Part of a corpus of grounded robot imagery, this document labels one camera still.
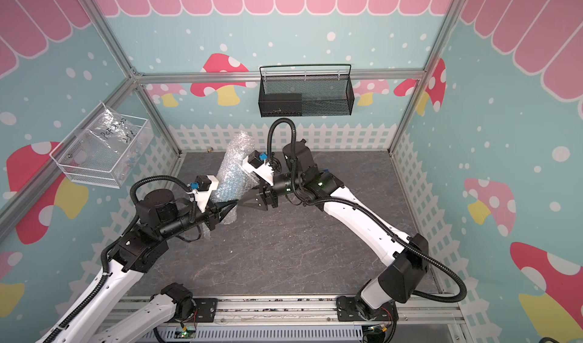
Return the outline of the blue glass bottle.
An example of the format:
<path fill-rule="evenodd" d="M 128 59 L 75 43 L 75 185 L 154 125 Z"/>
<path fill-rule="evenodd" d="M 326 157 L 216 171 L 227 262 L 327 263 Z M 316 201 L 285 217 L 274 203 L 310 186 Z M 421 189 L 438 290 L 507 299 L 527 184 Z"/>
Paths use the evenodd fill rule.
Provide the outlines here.
<path fill-rule="evenodd" d="M 247 173 L 241 166 L 242 161 L 224 160 L 220 166 L 217 178 L 220 181 L 216 191 L 219 202 L 238 200 L 245 193 Z"/>

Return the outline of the clear bubble wrap sheet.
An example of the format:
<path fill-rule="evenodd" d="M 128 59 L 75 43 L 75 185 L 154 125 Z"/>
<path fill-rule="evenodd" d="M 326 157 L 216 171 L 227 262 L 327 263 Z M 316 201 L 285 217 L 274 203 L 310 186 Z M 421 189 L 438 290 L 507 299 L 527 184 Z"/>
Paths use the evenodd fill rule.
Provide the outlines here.
<path fill-rule="evenodd" d="M 236 133 L 227 146 L 226 153 L 216 175 L 219 186 L 210 200 L 214 203 L 240 200 L 258 185 L 255 176 L 242 167 L 244 160 L 255 150 L 255 140 L 248 133 Z"/>

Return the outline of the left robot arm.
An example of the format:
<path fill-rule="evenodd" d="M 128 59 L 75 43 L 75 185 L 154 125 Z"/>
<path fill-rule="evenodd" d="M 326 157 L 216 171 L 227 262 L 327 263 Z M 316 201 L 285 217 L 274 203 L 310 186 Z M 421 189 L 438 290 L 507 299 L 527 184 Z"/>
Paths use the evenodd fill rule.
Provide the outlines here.
<path fill-rule="evenodd" d="M 136 342 L 163 323 L 184 323 L 199 308 L 191 291 L 171 283 L 137 312 L 114 326 L 98 329 L 122 297 L 168 250 L 169 240 L 191 228 L 216 226 L 236 206 L 235 200 L 208 203 L 200 211 L 190 200 L 180 210 L 172 191 L 155 190 L 136 204 L 132 229 L 100 254 L 102 268 L 74 305 L 42 338 L 42 342 Z"/>

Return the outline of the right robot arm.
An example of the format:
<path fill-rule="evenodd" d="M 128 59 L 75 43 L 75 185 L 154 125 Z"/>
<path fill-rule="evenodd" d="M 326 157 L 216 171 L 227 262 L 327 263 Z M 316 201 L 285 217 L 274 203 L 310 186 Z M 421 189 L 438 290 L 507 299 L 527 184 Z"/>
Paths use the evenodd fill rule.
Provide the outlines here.
<path fill-rule="evenodd" d="M 387 306 L 406 303 L 411 296 L 453 304 L 466 299 L 468 289 L 462 278 L 429 255 L 428 240 L 420 234 L 410 236 L 391 226 L 364 206 L 350 189 L 329 171 L 321 171 L 304 142 L 294 142 L 283 150 L 288 172 L 279 174 L 278 160 L 253 151 L 240 162 L 242 169 L 259 180 L 246 200 L 256 200 L 259 209 L 276 208 L 282 197 L 296 195 L 304 206 L 316 206 L 344 224 L 362 239 L 385 265 L 385 270 L 369 280 L 355 295 L 353 312 L 373 320 Z M 449 276 L 459 290 L 453 296 L 419 291 L 417 286 L 430 266 Z"/>

